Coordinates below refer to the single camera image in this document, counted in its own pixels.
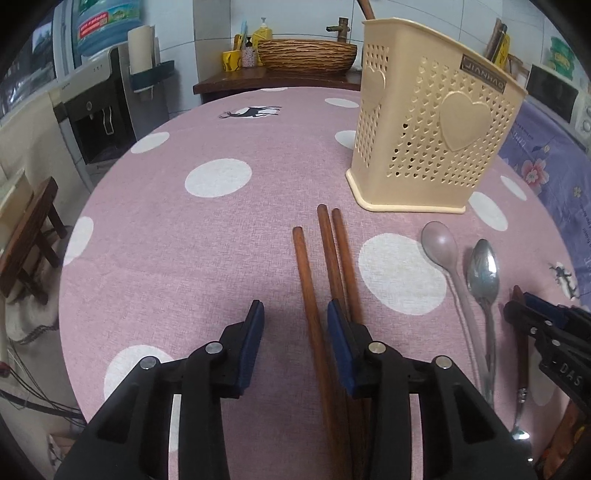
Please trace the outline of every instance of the utensil holder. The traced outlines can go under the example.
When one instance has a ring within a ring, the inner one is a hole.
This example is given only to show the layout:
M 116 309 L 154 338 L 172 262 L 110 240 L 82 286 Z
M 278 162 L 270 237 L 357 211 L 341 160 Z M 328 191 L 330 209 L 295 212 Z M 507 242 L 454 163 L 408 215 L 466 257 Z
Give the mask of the utensil holder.
M 367 20 L 361 111 L 347 180 L 373 212 L 463 213 L 526 91 L 416 22 Z

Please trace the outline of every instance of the wooden knife handle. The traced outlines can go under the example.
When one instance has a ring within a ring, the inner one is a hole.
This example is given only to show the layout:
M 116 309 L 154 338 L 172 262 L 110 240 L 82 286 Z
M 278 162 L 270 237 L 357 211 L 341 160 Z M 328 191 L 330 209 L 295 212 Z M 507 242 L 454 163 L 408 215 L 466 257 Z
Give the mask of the wooden knife handle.
M 525 297 L 521 289 L 516 285 L 513 287 L 512 299 L 525 305 Z M 517 342 L 517 388 L 528 388 L 529 383 L 529 340 L 528 336 L 515 329 L 515 340 Z

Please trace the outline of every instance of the blue cloth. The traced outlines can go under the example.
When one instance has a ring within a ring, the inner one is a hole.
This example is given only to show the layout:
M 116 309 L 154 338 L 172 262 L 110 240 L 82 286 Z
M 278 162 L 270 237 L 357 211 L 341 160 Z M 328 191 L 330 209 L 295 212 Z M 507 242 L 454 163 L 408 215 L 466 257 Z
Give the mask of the blue cloth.
M 554 219 L 574 266 L 581 302 L 591 307 L 591 160 L 528 102 L 522 104 L 499 156 L 530 185 Z

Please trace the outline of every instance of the wire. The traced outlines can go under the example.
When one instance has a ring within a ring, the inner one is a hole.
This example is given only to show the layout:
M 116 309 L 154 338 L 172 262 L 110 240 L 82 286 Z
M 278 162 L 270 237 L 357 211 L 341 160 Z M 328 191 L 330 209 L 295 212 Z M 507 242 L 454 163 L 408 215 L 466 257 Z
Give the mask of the wire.
M 39 400 L 43 400 L 47 403 L 49 403 L 49 405 L 52 406 L 53 410 L 56 412 L 62 412 L 64 413 L 64 415 L 62 415 L 70 424 L 72 424 L 73 426 L 76 427 L 80 427 L 80 428 L 84 428 L 86 426 L 86 422 L 84 421 L 84 417 L 82 416 L 82 413 L 80 411 L 79 408 L 77 407 L 70 407 L 68 405 L 64 405 L 63 403 L 59 403 L 56 401 L 51 400 L 43 391 L 43 389 L 40 387 L 39 383 L 37 383 L 37 381 L 35 380 L 35 378 L 33 377 L 32 373 L 30 372 L 30 370 L 27 368 L 25 362 L 22 360 L 22 358 L 20 357 L 15 344 L 11 341 L 11 347 L 12 350 L 14 351 L 14 354 L 12 352 L 10 352 L 14 362 L 21 367 L 21 369 L 26 373 L 26 375 L 29 377 L 29 379 L 31 380 L 31 382 L 33 383 L 33 386 L 30 386 L 26 380 L 24 380 L 20 375 L 18 375 L 18 373 L 11 368 L 11 374 L 12 376 L 18 381 L 18 383 L 23 387 L 24 390 L 26 390 L 26 392 L 28 392 L 29 394 L 33 395 L 34 397 L 38 398 Z M 73 420 L 70 417 L 70 414 L 75 413 L 75 414 L 79 414 L 79 416 L 82 418 L 84 423 L 81 423 L 79 421 Z
M 12 404 L 20 405 L 22 408 L 30 408 L 31 410 L 40 411 L 42 413 L 47 413 L 49 415 L 55 415 L 57 417 L 64 417 L 65 419 L 78 419 L 84 420 L 84 416 L 82 413 L 78 413 L 75 411 L 65 411 L 65 410 L 56 410 L 55 408 L 46 407 L 45 405 L 39 405 L 37 403 L 29 402 L 24 398 L 17 397 L 16 395 L 12 395 L 5 390 L 0 389 L 0 395 L 8 400 Z

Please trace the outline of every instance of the pink flower print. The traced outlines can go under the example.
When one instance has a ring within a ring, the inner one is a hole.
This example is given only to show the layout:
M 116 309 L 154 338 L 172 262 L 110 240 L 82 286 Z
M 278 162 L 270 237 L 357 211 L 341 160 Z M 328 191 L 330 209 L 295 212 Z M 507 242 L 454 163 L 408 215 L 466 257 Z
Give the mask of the pink flower print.
M 536 195 L 542 191 L 542 185 L 548 183 L 550 175 L 544 169 L 546 168 L 546 160 L 538 158 L 535 163 L 531 160 L 526 160 L 521 166 L 521 176 L 525 182 L 530 186 Z

